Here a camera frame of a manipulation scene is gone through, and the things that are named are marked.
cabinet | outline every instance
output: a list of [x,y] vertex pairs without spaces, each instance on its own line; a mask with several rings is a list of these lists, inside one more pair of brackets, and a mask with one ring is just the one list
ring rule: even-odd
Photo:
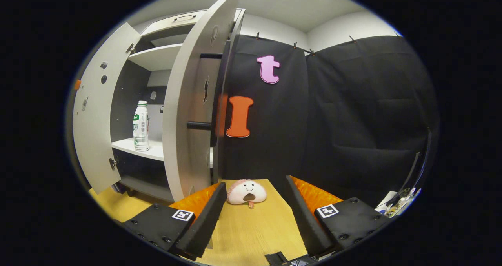
[[[156,21],[141,34],[125,23],[95,53],[75,96],[73,135],[96,193],[121,182],[178,201],[211,185],[215,132],[187,129],[187,122],[215,123],[224,110],[215,104],[226,104],[218,92],[244,16],[237,1],[218,0],[208,10]],[[224,55],[209,59],[201,53]],[[133,148],[138,100],[149,103],[145,152]]]

pink plush toy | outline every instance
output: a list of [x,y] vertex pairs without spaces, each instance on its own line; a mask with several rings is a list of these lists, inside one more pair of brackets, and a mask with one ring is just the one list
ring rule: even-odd
[[250,208],[255,207],[255,202],[262,202],[267,198],[267,192],[254,180],[238,180],[228,190],[227,201],[230,204],[248,202]]

wall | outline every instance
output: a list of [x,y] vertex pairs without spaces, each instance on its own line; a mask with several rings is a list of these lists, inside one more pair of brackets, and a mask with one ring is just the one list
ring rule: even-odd
[[291,46],[297,42],[296,46],[299,48],[309,49],[306,33],[277,21],[244,13],[240,34],[256,36],[258,32],[262,38],[273,39]]
[[309,48],[319,51],[359,38],[396,35],[400,33],[377,15],[368,11],[354,12],[336,17],[307,33]]

plastic bottle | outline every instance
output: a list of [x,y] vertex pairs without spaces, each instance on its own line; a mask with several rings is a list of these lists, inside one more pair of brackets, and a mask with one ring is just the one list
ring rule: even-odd
[[136,151],[147,151],[150,149],[148,143],[149,123],[147,102],[138,101],[138,107],[133,118],[134,149]]

cabinet door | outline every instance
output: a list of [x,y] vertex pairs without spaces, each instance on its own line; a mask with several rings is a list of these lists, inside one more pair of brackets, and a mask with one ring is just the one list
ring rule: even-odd
[[[210,185],[210,132],[188,130],[187,121],[210,122],[220,60],[201,53],[222,53],[238,0],[218,0],[197,21],[176,57],[167,85],[163,113],[164,164],[173,198]],[[207,100],[205,83],[209,76]]]
[[82,171],[97,194],[120,180],[118,168],[112,169],[108,160],[115,160],[110,138],[111,100],[118,75],[130,54],[127,49],[139,40],[140,34],[128,23],[116,30],[89,62],[75,96],[75,149]]

